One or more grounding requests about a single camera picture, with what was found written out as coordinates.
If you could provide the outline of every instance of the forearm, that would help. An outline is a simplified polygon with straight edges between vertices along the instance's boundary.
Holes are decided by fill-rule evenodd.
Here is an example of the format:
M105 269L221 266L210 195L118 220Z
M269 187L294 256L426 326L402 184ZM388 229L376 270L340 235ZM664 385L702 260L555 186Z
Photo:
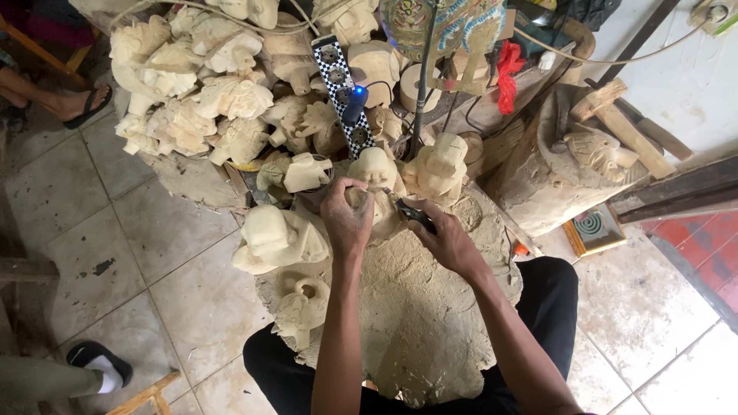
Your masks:
M467 278L487 327L497 365L520 407L531 415L582 410L554 363L518 317L487 267Z
M331 296L313 384L313 414L359 413L363 380L359 339L360 271L360 255L334 261Z

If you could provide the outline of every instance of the red plastic bag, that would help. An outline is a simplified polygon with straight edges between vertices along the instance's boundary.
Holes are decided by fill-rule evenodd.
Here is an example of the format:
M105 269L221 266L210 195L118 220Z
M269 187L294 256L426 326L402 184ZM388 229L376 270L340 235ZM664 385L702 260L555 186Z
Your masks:
M520 71L523 65L525 65L525 59L520 59L520 45L505 41L503 50L500 52L500 59L497 61L497 71L500 73L500 80L497 82L500 87L500 100L497 106L502 114L512 114L515 109L517 85L510 74Z

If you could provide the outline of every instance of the checkered power strip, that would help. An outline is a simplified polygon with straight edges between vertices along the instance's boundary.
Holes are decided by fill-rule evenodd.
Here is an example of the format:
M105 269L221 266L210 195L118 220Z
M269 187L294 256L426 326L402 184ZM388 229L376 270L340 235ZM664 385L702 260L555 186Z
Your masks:
M312 47L320 76L323 77L328 87L328 96L338 114L338 121L341 123L348 150L351 157L356 160L364 148L375 147L376 143L363 109L356 125L347 126L343 123L343 112L346 110L349 97L356 88L348 71L348 63L343 57L341 46L335 35L327 35L314 40Z

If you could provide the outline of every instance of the tiled floor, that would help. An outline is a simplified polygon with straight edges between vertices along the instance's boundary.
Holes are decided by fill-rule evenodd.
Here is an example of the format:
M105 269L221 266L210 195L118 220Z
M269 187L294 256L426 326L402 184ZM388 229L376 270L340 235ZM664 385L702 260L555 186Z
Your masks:
M61 271L43 295L23 285L21 304L40 302L35 324L62 354L77 340L98 340L135 368L126 389L82 398L84 413L106 412L174 368L184 374L165 394L175 415L273 414L240 357L271 318L253 277L230 266L237 224L172 197L120 150L114 115L95 121L70 132L36 123L44 130L11 145L5 182L30 254ZM537 239L580 277L568 380L578 401L601 415L730 413L738 337L640 228L626 232L628 244L578 261L560 229ZM716 235L713 252L731 238ZM732 258L723 257L731 270Z
M676 248L738 315L738 212L646 222L641 226Z

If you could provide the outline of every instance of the black slipper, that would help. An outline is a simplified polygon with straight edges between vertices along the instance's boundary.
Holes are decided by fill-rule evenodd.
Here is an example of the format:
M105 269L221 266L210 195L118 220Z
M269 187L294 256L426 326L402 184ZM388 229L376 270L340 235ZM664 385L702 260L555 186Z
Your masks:
M72 350L66 354L66 362L71 366L83 368L99 356L105 356L110 360L120 377L123 378L123 388L126 387L134 375L133 368L96 341L87 340L72 347Z
M105 96L105 100L103 103L100 104L96 109L90 110L90 107L92 107L92 101L94 100L94 96L97 90L90 91L90 95L87 97L87 101L85 101L85 109L82 111L82 115L76 118L72 118L69 121L64 121L62 124L64 124L64 127L68 130L75 130L77 128L80 128L82 124L85 123L85 121L92 118L93 115L100 112L101 109L105 108L106 105L110 102L110 100L113 98L113 89L108 87L108 94Z

